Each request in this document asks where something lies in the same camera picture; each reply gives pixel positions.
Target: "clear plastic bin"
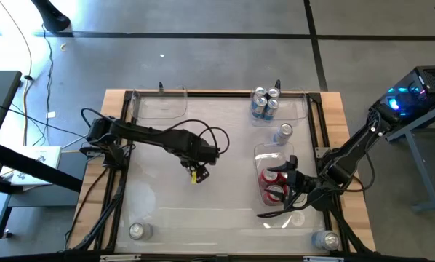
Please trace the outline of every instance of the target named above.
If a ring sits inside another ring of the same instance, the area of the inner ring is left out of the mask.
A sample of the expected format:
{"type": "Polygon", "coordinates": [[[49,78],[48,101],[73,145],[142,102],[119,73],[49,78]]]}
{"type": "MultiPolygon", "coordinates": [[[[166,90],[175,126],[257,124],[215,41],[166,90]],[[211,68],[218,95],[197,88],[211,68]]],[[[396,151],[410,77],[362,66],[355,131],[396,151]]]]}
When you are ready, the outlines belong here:
{"type": "MultiPolygon", "coordinates": [[[[261,174],[266,168],[283,165],[289,159],[290,155],[294,154],[293,145],[291,143],[287,143],[282,146],[274,143],[259,144],[256,145],[254,152],[256,171],[255,177],[260,192],[260,203],[263,207],[266,207],[264,208],[264,211],[259,212],[259,210],[257,210],[257,212],[266,213],[280,210],[282,208],[282,202],[274,203],[273,205],[267,204],[267,202],[265,201],[265,194],[267,193],[265,191],[265,188],[268,185],[279,185],[284,188],[284,184],[280,181],[280,179],[278,179],[278,181],[275,183],[265,183],[261,179],[261,174]]],[[[305,200],[305,197],[305,194],[302,194],[294,203],[294,205],[302,203],[305,200]]]]}
{"type": "Polygon", "coordinates": [[[171,125],[185,119],[187,114],[187,89],[133,90],[130,114],[139,125],[171,125]]]}
{"type": "Polygon", "coordinates": [[[271,121],[265,121],[262,118],[254,117],[252,113],[252,102],[255,96],[255,89],[251,91],[250,94],[250,106],[249,106],[249,115],[250,121],[256,127],[273,127],[278,126],[284,122],[296,122],[299,119],[306,118],[308,116],[308,106],[306,105],[306,93],[303,91],[303,106],[297,106],[297,100],[294,98],[283,98],[281,95],[284,93],[284,90],[281,90],[281,94],[279,98],[277,98],[279,102],[279,107],[276,111],[274,118],[271,121]]]}

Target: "wooden table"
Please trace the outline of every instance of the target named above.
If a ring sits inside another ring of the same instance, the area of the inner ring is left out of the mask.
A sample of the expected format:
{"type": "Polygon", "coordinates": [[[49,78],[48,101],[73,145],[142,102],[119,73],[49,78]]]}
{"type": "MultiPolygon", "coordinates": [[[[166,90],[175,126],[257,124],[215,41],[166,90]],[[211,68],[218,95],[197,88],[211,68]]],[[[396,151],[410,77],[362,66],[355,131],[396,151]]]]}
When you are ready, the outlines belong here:
{"type": "MultiPolygon", "coordinates": [[[[104,115],[120,117],[121,107],[124,103],[124,93],[126,90],[106,90],[103,107],[101,113],[104,115]]],[[[190,92],[232,92],[229,90],[189,90],[190,92]]],[[[330,146],[332,148],[342,146],[349,138],[347,123],[345,114],[343,112],[342,100],[340,99],[339,92],[321,92],[322,107],[324,111],[324,120],[327,125],[327,135],[329,138],[330,146]]],[[[316,125],[316,133],[319,143],[322,144],[321,131],[319,129],[319,119],[317,112],[314,112],[314,122],[316,125]]],[[[83,186],[79,196],[79,203],[77,210],[88,188],[92,185],[99,174],[104,170],[101,167],[102,159],[95,159],[87,165],[87,171],[85,173],[83,186]]],[[[117,182],[119,181],[120,173],[116,175],[113,194],[117,188],[117,182]]],[[[93,188],[91,194],[88,196],[87,202],[80,213],[77,220],[71,238],[69,239],[69,247],[74,247],[83,239],[83,237],[93,227],[95,221],[99,218],[102,208],[103,197],[105,193],[105,187],[107,184],[108,176],[105,175],[98,184],[93,188]]],[[[349,189],[359,189],[360,185],[355,180],[352,181],[349,189]]],[[[355,234],[363,241],[363,243],[371,250],[375,250],[374,240],[372,238],[370,220],[364,203],[363,195],[361,193],[349,193],[346,192],[340,197],[340,201],[343,208],[343,214],[354,230],[355,234]]],[[[109,233],[112,226],[112,214],[106,223],[103,244],[104,248],[107,245],[109,239],[109,233]]],[[[332,218],[333,227],[336,229],[337,225],[334,218],[332,218]]]]}

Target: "red soda can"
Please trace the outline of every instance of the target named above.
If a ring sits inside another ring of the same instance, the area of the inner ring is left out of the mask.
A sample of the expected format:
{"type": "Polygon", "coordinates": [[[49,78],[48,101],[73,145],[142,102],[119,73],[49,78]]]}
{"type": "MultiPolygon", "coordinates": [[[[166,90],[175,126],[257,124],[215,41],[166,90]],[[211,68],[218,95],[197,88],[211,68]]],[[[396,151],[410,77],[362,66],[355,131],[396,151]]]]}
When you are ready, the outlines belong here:
{"type": "MultiPolygon", "coordinates": [[[[275,192],[280,192],[280,193],[284,193],[284,189],[282,189],[281,186],[278,185],[270,185],[268,186],[266,189],[271,190],[271,191],[275,191],[275,192]]],[[[273,194],[263,191],[263,202],[267,205],[280,205],[281,204],[281,199],[278,198],[277,196],[274,196],[273,194]]]]}
{"type": "Polygon", "coordinates": [[[287,173],[281,172],[279,173],[279,181],[281,182],[287,182],[287,173]]]}
{"type": "Polygon", "coordinates": [[[284,189],[284,195],[285,195],[285,197],[289,196],[289,186],[285,185],[282,188],[284,189]]]}
{"type": "Polygon", "coordinates": [[[263,169],[258,178],[260,181],[260,187],[266,188],[268,185],[275,184],[279,180],[278,172],[267,171],[267,169],[263,169]]]}

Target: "blue soda can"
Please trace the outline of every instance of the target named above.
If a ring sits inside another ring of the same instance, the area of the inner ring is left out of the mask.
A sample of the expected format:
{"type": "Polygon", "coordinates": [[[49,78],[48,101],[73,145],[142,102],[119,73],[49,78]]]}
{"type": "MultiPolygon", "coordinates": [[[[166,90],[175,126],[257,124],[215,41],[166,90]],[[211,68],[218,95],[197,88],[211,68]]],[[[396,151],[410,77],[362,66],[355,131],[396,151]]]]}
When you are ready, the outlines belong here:
{"type": "Polygon", "coordinates": [[[334,251],[339,248],[339,236],[330,230],[324,230],[314,233],[311,236],[311,242],[317,248],[334,251]]]}
{"type": "Polygon", "coordinates": [[[265,121],[272,121],[278,108],[279,102],[276,99],[272,98],[268,100],[268,105],[265,108],[263,119],[265,121]]]}
{"type": "Polygon", "coordinates": [[[276,134],[274,134],[274,142],[279,145],[284,145],[289,141],[290,136],[293,133],[292,125],[288,123],[281,124],[277,129],[276,134]]]}
{"type": "Polygon", "coordinates": [[[255,101],[261,97],[266,97],[266,89],[264,87],[256,87],[255,90],[253,90],[252,107],[254,106],[255,101]]]}
{"type": "Polygon", "coordinates": [[[263,118],[264,116],[264,108],[268,101],[264,96],[253,99],[252,103],[252,115],[256,118],[263,118]]]}
{"type": "Polygon", "coordinates": [[[279,98],[279,94],[280,94],[280,91],[277,88],[273,87],[273,88],[270,88],[270,90],[268,90],[268,96],[266,98],[267,99],[273,98],[273,99],[277,100],[277,98],[279,98]]]}

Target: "gray concrete floor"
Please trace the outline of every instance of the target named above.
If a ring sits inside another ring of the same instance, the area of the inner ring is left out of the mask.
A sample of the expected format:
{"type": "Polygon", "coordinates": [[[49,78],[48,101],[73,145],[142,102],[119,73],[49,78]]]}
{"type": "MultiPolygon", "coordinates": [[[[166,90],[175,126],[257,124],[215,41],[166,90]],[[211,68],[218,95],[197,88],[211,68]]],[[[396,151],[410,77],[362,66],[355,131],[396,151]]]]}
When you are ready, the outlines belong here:
{"type": "MultiPolygon", "coordinates": [[[[308,33],[303,0],[53,0],[72,20],[72,29],[95,32],[308,33]]],[[[29,1],[3,0],[28,38],[36,79],[28,95],[29,115],[44,120],[49,50],[31,36],[41,19],[29,1]]],[[[319,34],[435,35],[435,0],[311,0],[319,34]]],[[[28,71],[20,36],[0,6],[0,69],[28,71]]],[[[83,107],[100,109],[108,88],[184,85],[201,89],[250,89],[279,78],[287,89],[317,91],[319,83],[309,40],[257,39],[89,39],[51,38],[55,61],[51,124],[84,134],[83,107]],[[61,44],[66,44],[62,51],[61,44]]],[[[320,41],[329,91],[342,94],[348,127],[364,123],[369,105],[415,66],[435,64],[435,41],[320,41]]],[[[15,98],[21,107],[22,90],[15,98]]],[[[21,143],[22,118],[9,114],[0,143],[21,143]]],[[[29,141],[39,134],[30,124],[29,141]]],[[[74,136],[49,131],[50,145],[74,136]]],[[[80,143],[69,149],[77,149],[80,143]]],[[[375,185],[367,208],[377,249],[388,255],[435,259],[435,211],[414,214],[426,201],[406,143],[381,141],[372,150],[375,185]]],[[[369,167],[360,162],[365,182],[369,167]]],[[[0,194],[0,210],[5,196],[0,194]]],[[[0,239],[0,256],[55,252],[74,208],[14,209],[8,227],[14,239],[0,239]]]]}

